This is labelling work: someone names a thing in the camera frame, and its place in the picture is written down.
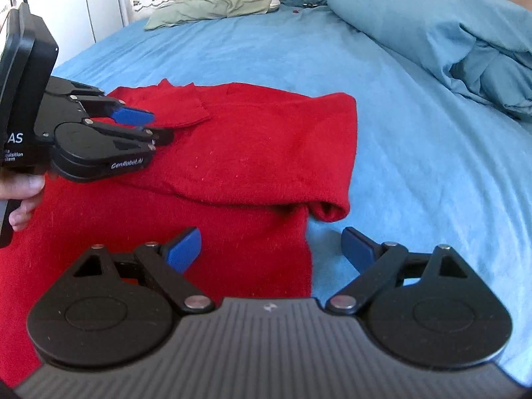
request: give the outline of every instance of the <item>person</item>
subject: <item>person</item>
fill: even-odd
[[[44,183],[44,176],[0,170],[0,200],[22,200],[20,207],[9,216],[13,231],[22,231],[28,226],[34,210],[43,200]]]

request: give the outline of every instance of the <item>metal screw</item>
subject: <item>metal screw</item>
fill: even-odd
[[[335,309],[340,311],[350,311],[356,306],[356,298],[350,295],[335,295],[329,302]]]
[[[191,295],[190,297],[185,298],[185,306],[189,309],[206,309],[211,303],[211,299],[204,295]]]

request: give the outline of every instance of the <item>white cabinet door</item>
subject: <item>white cabinet door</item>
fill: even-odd
[[[28,0],[28,4],[59,45],[56,66],[94,44],[87,0]]]
[[[118,0],[87,0],[87,5],[96,41],[123,27]]]

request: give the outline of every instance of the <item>small red object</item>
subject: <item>small red object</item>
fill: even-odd
[[[92,244],[129,252],[187,226],[202,251],[186,278],[224,296],[308,297],[309,213],[349,211],[356,104],[247,84],[159,85],[111,93],[179,127],[147,169],[91,184],[47,181],[30,226],[0,250],[0,378],[16,385],[39,362],[26,333],[35,301]]]

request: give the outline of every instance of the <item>blue gripper pad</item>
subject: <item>blue gripper pad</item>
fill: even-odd
[[[118,124],[126,124],[127,126],[145,126],[155,120],[155,115],[142,109],[124,107],[113,112],[111,118]]]
[[[383,253],[382,246],[361,234],[352,227],[341,233],[341,252],[347,260],[362,274]]]
[[[194,226],[188,227],[177,237],[161,248],[161,256],[166,263],[183,274],[201,252],[200,230]]]

